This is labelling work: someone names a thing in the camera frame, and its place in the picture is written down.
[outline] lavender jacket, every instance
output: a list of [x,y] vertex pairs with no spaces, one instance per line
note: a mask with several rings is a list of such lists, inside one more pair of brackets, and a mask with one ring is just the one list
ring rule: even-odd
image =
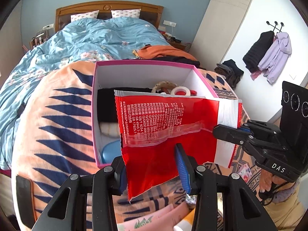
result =
[[267,81],[270,84],[273,84],[277,80],[289,55],[292,53],[291,41],[287,33],[279,32],[275,38],[276,40],[267,50],[258,65],[261,71],[267,69],[264,76],[267,76]]

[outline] pink box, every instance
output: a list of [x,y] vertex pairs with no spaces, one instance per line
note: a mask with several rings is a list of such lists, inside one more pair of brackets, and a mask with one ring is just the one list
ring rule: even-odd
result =
[[218,97],[206,79],[193,65],[151,60],[96,62],[91,103],[93,146],[98,168],[108,165],[102,162],[101,157],[104,138],[97,119],[98,89],[115,87],[153,88],[158,82],[162,81],[173,82],[179,86],[195,90],[198,97],[208,99]]

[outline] red package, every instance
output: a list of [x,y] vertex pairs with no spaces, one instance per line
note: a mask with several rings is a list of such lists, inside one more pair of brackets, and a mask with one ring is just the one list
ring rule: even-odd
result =
[[238,126],[238,100],[117,90],[115,97],[129,200],[178,175],[176,143],[198,164],[230,165],[235,145],[215,139],[212,130],[217,124]]

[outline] white door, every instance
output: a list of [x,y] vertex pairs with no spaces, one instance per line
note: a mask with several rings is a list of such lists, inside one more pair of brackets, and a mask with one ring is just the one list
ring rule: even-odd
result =
[[210,0],[192,43],[201,66],[214,71],[223,60],[249,8],[251,0]]

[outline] patterned pillow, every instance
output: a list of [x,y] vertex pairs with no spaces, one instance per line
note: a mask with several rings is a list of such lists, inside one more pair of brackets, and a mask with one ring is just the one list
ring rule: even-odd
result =
[[141,9],[127,9],[127,10],[112,10],[112,18],[117,17],[133,17],[139,18]]
[[92,11],[92,12],[88,12],[88,13],[83,13],[83,14],[77,14],[77,15],[71,15],[70,16],[70,21],[76,21],[82,18],[94,18],[96,19],[98,16],[99,10],[97,11]]

